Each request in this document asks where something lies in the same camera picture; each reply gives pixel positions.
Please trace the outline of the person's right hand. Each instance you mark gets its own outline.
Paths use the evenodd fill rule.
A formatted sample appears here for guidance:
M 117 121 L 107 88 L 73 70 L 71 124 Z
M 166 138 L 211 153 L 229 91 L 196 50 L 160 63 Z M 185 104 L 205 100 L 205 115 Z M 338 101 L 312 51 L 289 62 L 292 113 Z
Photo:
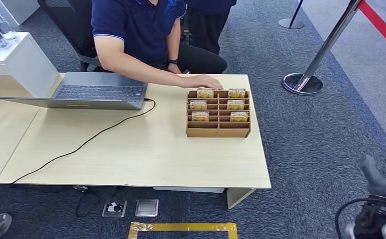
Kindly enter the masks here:
M 216 79 L 206 74 L 181 77 L 179 86 L 182 88 L 210 88 L 215 90 L 222 90 L 221 83 Z

